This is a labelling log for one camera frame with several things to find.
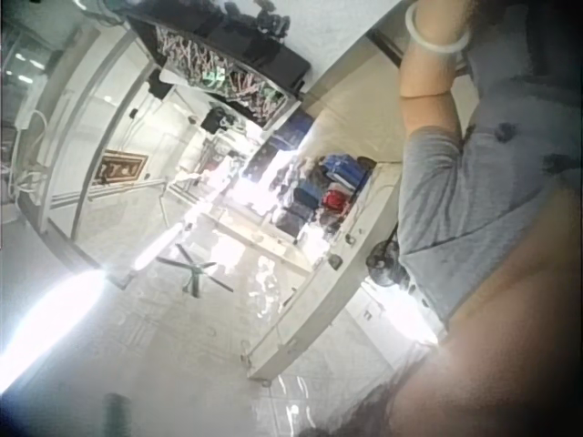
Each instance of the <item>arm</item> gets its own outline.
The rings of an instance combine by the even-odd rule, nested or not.
[[[449,45],[465,31],[472,0],[419,0],[415,27],[433,44]],[[400,69],[400,96],[407,136],[420,127],[442,127],[460,136],[451,95],[455,56],[432,53],[411,42]]]

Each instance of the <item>gray shirt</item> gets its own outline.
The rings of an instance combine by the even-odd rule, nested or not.
[[[480,100],[464,145],[438,127],[405,147],[400,262],[447,322],[525,235],[553,188],[581,190],[581,101],[507,80]]]

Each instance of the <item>woman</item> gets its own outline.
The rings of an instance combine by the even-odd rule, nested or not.
[[[302,436],[578,435],[581,38],[565,5],[418,2],[399,261],[450,333],[341,428]],[[468,27],[480,103],[461,138],[455,55],[436,50]]]

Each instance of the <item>ceiling light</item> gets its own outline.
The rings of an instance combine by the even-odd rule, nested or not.
[[[33,59],[30,60],[30,63],[40,70],[44,70],[45,66],[43,66],[40,62],[36,62]]]
[[[28,76],[22,76],[22,75],[20,75],[18,77],[18,80],[22,80],[23,82],[26,82],[27,84],[32,84],[33,83],[33,79],[31,79]]]
[[[75,3],[77,6],[79,6],[79,9],[81,9],[83,11],[87,11],[87,6],[83,5],[81,3],[81,0],[73,0],[73,3]]]
[[[104,285],[105,274],[91,270],[66,279],[43,296],[0,356],[0,394],[87,315]]]

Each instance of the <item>black speaker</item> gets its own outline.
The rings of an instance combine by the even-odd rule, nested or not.
[[[155,98],[164,100],[164,97],[172,89],[172,84],[167,84],[160,81],[160,70],[156,68],[148,77],[149,93]]]

